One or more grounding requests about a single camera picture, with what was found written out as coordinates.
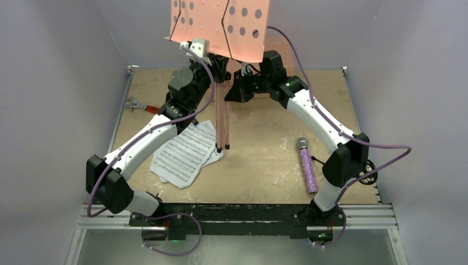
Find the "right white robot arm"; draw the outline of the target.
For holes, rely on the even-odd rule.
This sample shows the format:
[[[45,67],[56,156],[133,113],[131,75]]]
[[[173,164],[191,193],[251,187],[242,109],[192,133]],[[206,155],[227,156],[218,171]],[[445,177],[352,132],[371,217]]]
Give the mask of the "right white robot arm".
[[[331,218],[331,210],[345,185],[364,170],[369,138],[365,133],[357,135],[340,124],[315,97],[310,96],[310,90],[302,79],[287,74],[277,51],[264,52],[259,68],[258,73],[236,71],[233,85],[224,99],[246,103],[255,94],[269,94],[272,100],[298,116],[322,141],[330,157],[322,167],[324,186],[314,197],[315,206],[310,209],[311,220],[322,225]]]

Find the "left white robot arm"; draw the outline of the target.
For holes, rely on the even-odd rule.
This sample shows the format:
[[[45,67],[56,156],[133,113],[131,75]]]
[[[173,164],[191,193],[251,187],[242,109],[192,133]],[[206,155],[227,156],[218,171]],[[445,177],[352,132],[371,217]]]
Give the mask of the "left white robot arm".
[[[123,210],[143,215],[152,226],[164,220],[162,201],[156,195],[133,190],[128,180],[159,147],[186,129],[202,111],[199,106],[207,90],[229,80],[229,59],[209,54],[207,60],[190,59],[188,67],[172,73],[164,103],[150,122],[113,152],[86,162],[86,191],[90,203],[97,201],[117,214]]]

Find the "pink folding music stand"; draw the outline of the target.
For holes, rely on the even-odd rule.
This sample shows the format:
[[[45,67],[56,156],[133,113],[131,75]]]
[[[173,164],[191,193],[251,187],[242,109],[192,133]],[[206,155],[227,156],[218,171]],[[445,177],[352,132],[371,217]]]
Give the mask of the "pink folding music stand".
[[[171,1],[167,40],[205,39],[209,54],[241,65],[261,62],[269,9],[270,1]]]

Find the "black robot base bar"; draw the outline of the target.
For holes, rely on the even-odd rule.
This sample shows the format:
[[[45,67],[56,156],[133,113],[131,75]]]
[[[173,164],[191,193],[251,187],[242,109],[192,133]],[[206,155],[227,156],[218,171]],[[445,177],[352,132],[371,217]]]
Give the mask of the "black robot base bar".
[[[165,203],[150,218],[132,213],[129,224],[162,229],[161,239],[185,240],[188,235],[288,236],[331,240],[345,214],[333,207],[322,212],[308,204]]]

